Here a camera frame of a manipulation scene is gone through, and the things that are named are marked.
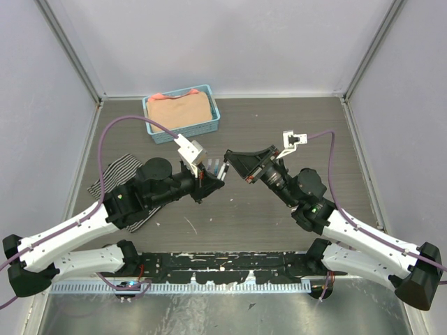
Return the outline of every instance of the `dark gray surface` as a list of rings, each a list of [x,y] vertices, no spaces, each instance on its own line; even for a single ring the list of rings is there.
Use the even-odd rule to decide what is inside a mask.
[[[217,105],[221,112],[219,131],[193,139],[208,150],[209,158],[220,158],[221,162],[227,149],[257,151],[271,144],[282,149],[282,132],[286,130],[312,134],[334,129],[337,133],[334,181],[340,202],[357,218],[375,224],[338,98],[221,99]],[[142,115],[141,101],[105,102],[75,212],[94,201],[87,187],[98,178],[96,147],[101,131],[114,118],[125,114]],[[299,147],[297,153],[287,156],[286,166],[292,175],[302,168],[314,168],[326,183],[329,147],[330,136],[312,140]],[[174,172],[178,172],[177,148],[174,142],[154,144],[145,123],[124,121],[109,132],[103,162],[106,165],[128,152],[143,162],[161,156],[173,164]],[[201,205],[190,197],[182,198],[162,209],[135,234],[122,230],[82,248],[99,248],[120,239],[131,239],[139,251],[305,251],[317,237],[298,227],[290,216],[290,209],[262,182],[249,185],[233,170],[229,171],[225,182],[224,188]],[[197,234],[185,218],[191,221]]]
[[[406,335],[402,304],[362,279],[335,282],[323,303],[307,294],[51,295],[39,335]]]

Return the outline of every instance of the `folded cloth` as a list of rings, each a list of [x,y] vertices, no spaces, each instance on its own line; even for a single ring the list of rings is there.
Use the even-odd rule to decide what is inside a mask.
[[[182,95],[182,96],[164,96],[161,93],[156,93],[153,96],[149,98],[149,101],[155,101],[155,100],[168,100],[168,99],[178,99],[183,96],[188,96],[189,94],[197,94],[200,93],[198,89],[191,89],[188,93]]]
[[[104,184],[105,191],[110,192],[114,187],[126,183],[130,178],[133,178],[136,174],[136,170],[142,166],[142,163],[131,154],[126,154],[121,158],[117,159],[115,162],[110,164],[107,169],[105,169]],[[99,179],[91,185],[88,189],[89,193],[93,198],[99,200],[101,196],[101,185],[99,184]],[[129,232],[135,232],[142,227],[156,212],[158,212],[162,206],[154,208],[151,210],[147,218],[135,222],[134,224],[128,226],[126,229]]]
[[[176,129],[211,121],[211,106],[205,92],[190,91],[180,97],[156,94],[148,99],[146,108],[152,121],[163,124],[167,129]],[[160,128],[152,126],[152,131],[158,133]]]

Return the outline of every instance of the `metal frame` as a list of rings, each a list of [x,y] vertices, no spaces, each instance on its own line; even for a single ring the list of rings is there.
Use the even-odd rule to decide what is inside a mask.
[[[296,94],[212,94],[214,99],[252,99],[252,98],[341,98],[339,93],[296,93]],[[105,101],[142,100],[145,96],[104,96]]]
[[[358,134],[358,127],[356,120],[353,116],[352,109],[349,103],[346,102],[344,98],[340,98],[340,102],[342,103],[344,114],[346,117],[346,121],[348,123],[349,130],[351,131],[352,140],[354,143],[354,149],[357,153],[357,159],[360,164],[360,169],[362,170],[363,180],[366,184],[368,190],[369,200],[371,202],[372,211],[376,215],[377,219],[377,228],[378,229],[386,229],[385,219],[383,217],[383,213],[381,211],[381,205],[379,202],[379,197],[377,196],[375,187],[374,187],[374,178],[371,176],[371,172],[369,171],[367,159],[365,157],[365,150],[363,149],[362,141]]]
[[[76,169],[75,178],[73,184],[68,194],[67,203],[64,209],[64,216],[62,221],[68,220],[73,215],[73,210],[75,207],[76,197],[80,189],[82,175],[84,174],[85,165],[89,156],[91,144],[94,139],[96,125],[98,124],[99,115],[103,108],[103,103],[101,102],[96,108],[95,115],[91,120],[89,132],[84,143],[84,149],[81,153],[81,159]],[[45,312],[45,307],[47,305],[48,294],[51,288],[46,291],[35,295],[32,299],[31,306],[27,314],[27,319],[24,321],[22,335],[36,335],[38,333],[39,327],[41,326],[41,321],[43,319],[43,314]]]
[[[62,49],[65,51],[68,59],[72,63],[76,73],[79,75],[82,83],[87,88],[87,91],[90,93],[90,96],[93,98],[93,100],[96,101],[96,103],[101,102],[101,98],[98,94],[98,92],[95,90],[95,87],[90,80],[89,75],[87,74],[84,66],[82,65],[78,55],[76,54],[73,46],[71,45],[70,41],[68,40],[67,35],[65,34],[64,30],[62,29],[62,26],[59,23],[59,20],[54,15],[53,10],[51,9],[51,6],[49,5],[47,0],[34,0],[36,5],[38,6],[39,10],[41,11],[43,17],[46,19],[48,25],[50,26],[51,30],[56,36],[56,39],[59,41],[59,43],[62,46]]]
[[[391,26],[395,22],[397,16],[399,15],[400,11],[404,7],[406,3],[406,0],[394,0],[391,4],[390,9],[388,9],[388,12],[386,13],[379,30],[376,32],[376,35],[374,36],[371,45],[368,48],[368,51],[364,55],[362,61],[360,62],[359,67],[357,68],[357,71],[351,80],[351,83],[348,86],[348,89],[346,91],[346,94],[344,95],[344,98],[346,100],[349,100],[350,97],[352,97],[352,94],[354,90],[356,89],[358,83],[361,81],[363,74],[368,68],[368,65],[371,63],[371,60],[374,58],[374,55],[377,53],[377,50],[381,46],[384,38],[386,37],[386,34],[390,30]]]

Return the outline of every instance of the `gray tabletop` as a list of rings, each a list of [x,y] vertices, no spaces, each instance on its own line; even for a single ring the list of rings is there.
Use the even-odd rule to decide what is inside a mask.
[[[353,148],[351,135],[338,98],[252,98],[220,99],[219,130],[193,137],[209,158],[220,158],[227,149],[257,151],[271,144],[282,148],[282,132],[317,133],[334,129],[334,184],[343,207],[360,220],[375,225],[367,191]],[[82,177],[75,213],[92,204],[87,187],[98,179],[96,147],[101,131],[116,117],[142,115],[139,100],[106,101],[98,120],[93,145]],[[300,146],[285,158],[291,175],[302,168],[314,168],[325,184],[328,177],[330,136]],[[155,144],[141,121],[124,121],[108,134],[104,166],[126,153],[142,162],[159,156],[179,172],[178,146],[174,142]],[[221,190],[196,204],[190,197],[167,205],[136,233],[122,230],[85,244],[82,249],[100,248],[120,239],[131,239],[139,251],[305,251],[318,236],[296,225],[290,209],[259,182],[249,185],[230,170]],[[332,199],[329,191],[326,197]]]

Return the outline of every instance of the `peach towel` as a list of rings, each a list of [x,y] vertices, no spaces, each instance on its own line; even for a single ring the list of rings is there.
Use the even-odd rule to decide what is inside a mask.
[[[211,107],[207,94],[192,89],[183,96],[164,96],[154,94],[146,102],[150,119],[165,126],[167,129],[186,127],[201,122],[211,121]],[[151,125],[154,133],[162,131]]]

